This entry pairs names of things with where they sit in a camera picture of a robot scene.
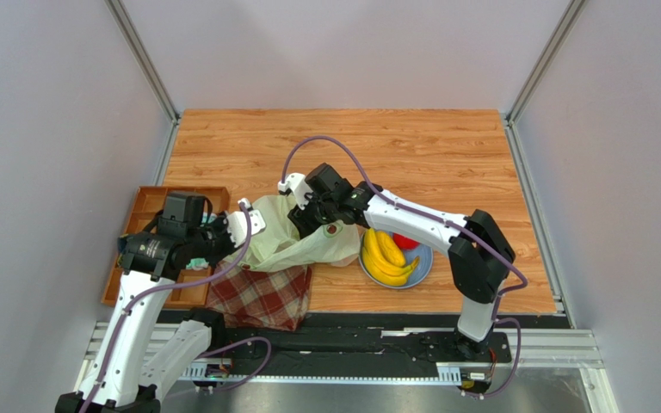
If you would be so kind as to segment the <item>aluminium frame rail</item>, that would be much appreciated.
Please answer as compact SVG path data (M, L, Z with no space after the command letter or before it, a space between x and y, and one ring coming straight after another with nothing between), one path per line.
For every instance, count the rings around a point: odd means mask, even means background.
M77 393L96 390L96 409L158 412L178 380L201 401L248 410L295 403L304 412L356 409L388 394L387 409L433 402L505 412L615 412L604 362L589 330L566 318L508 316L481 344L465 344L454 314L312 314L293 331L226 328L170 312L125 350L107 355L110 329L91 336Z

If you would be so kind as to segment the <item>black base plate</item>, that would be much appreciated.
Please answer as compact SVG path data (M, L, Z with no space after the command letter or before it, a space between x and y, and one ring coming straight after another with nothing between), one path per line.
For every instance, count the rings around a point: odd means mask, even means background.
M262 342L227 350L230 373L244 375L259 367L263 376L331 378L432 378L438 363L506 366L513 360L502 332L478 350L457 342L456 314L312 313L297 330L254 327L219 329L210 349L252 337Z

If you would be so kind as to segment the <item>yellow fake banana bunch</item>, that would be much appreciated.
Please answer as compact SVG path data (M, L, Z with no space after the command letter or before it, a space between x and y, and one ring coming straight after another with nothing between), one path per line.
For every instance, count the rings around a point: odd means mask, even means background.
M370 276L379 283L388 287L402 287L417 269L420 258L416 256L409 261L405 257L406 265L404 267L393 266L381 254L376 243L376 231L375 229L368 229L364 233L361 246L361 263Z

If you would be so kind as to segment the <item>yellow fake mango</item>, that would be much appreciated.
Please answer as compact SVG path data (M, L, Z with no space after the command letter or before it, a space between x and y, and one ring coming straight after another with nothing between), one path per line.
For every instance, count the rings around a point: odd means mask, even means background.
M381 254L393 266L404 267L406 259L402 250L395 244L392 237L383 231L376 231L376 243L378 244Z

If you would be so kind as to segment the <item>red fake apple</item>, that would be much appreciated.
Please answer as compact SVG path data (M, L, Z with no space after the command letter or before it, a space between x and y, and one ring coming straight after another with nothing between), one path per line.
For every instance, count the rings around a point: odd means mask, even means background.
M414 250L419 246L418 241L402 236L398 233L392 234L392 240L402 250Z

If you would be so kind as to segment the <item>pale green plastic bag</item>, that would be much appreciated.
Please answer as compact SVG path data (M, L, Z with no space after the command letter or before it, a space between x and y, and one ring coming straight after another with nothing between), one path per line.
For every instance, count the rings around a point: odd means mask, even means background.
M344 267L361 250L359 231L341 221L321 225L306 237L290 221L288 213L296 202L281 195L266 195L252 202L266 224L255 235L238 266L256 272L278 272L295 266L326 263Z

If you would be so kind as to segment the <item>blue plastic plate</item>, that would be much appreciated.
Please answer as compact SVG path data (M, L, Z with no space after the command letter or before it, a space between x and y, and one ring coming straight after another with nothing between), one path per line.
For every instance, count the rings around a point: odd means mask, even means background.
M392 236L392 232L385 231L388 233L390 236ZM361 268L363 271L377 284L383 287L391 288L391 289L406 289L406 288L412 288L416 286L417 284L421 283L427 275L430 273L432 269L432 264L433 264L433 251L430 247L421 245L414 250L403 250L405 257L410 261L414 257L418 256L420 258L420 262L417 266L417 269L412 273L411 278L408 280L408 282L402 286L402 287L388 287L384 284L379 283L375 279L373 279L370 274L367 272L367 270L364 268L364 265L361 263L361 250L359 254L359 262L361 265Z

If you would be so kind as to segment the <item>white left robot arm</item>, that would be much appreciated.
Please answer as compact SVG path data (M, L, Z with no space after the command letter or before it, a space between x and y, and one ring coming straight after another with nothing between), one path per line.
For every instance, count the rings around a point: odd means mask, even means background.
M171 292L205 285L178 282L191 260L216 265L235 251L245 253L263 222L254 222L251 203L242 199L235 213L212 211L203 195L173 191L162 210L138 233L120 241L120 290L106 335L77 390L62 394L57 412L159 412L166 394L200 353L210 348L219 316L194 309L149 361L145 352L158 316Z

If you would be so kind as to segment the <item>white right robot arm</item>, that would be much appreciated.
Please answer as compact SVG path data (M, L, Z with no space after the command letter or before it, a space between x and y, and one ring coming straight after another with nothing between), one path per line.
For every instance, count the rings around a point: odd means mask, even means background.
M489 338L503 282L516 259L489 213L444 213L410 203L369 180L352 185L327 163L307 176L288 174L277 187L280 194L294 197L290 218L302 236L342 221L393 232L447 256L454 285L464 297L457 332L470 342Z

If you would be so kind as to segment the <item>red plaid cloth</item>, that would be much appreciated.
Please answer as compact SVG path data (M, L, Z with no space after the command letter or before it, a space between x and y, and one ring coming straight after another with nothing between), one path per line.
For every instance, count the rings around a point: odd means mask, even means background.
M312 266L264 273L240 265L210 284L206 308L228 327L294 331L309 310L312 273Z

